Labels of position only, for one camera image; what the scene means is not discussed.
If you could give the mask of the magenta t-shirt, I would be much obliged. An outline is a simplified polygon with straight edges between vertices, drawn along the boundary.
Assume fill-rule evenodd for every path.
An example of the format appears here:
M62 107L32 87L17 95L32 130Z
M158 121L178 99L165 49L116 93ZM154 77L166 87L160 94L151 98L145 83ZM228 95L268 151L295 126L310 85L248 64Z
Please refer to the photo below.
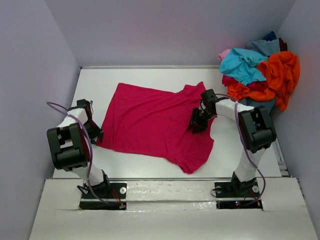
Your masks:
M179 92L119 83L102 123L101 148L159 157L186 174L204 165L213 149L210 130L187 130L193 108L200 103L203 82Z

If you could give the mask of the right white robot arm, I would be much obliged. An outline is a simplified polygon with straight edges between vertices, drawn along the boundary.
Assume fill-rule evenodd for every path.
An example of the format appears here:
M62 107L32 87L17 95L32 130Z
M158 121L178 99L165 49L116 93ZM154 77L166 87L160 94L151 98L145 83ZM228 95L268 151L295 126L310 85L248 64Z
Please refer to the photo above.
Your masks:
M262 174L259 163L277 138L268 109L265 106L246 106L227 97L202 101L199 107L192 110L187 130L194 134L204 132L209 127L209 120L217 116L235 121L243 152L231 181L215 183L214 197L242 198L254 193L258 200L266 189L264 177L262 187L258 186L256 175Z

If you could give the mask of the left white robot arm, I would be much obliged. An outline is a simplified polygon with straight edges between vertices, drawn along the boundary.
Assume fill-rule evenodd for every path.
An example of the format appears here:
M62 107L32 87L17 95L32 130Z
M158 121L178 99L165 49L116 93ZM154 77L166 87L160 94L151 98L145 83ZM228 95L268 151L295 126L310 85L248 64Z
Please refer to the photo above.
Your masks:
M93 145L103 140L103 130L93 121L91 110L69 109L55 128L47 131L54 167L77 175L83 180L78 189L100 199L111 192L107 174L93 164Z

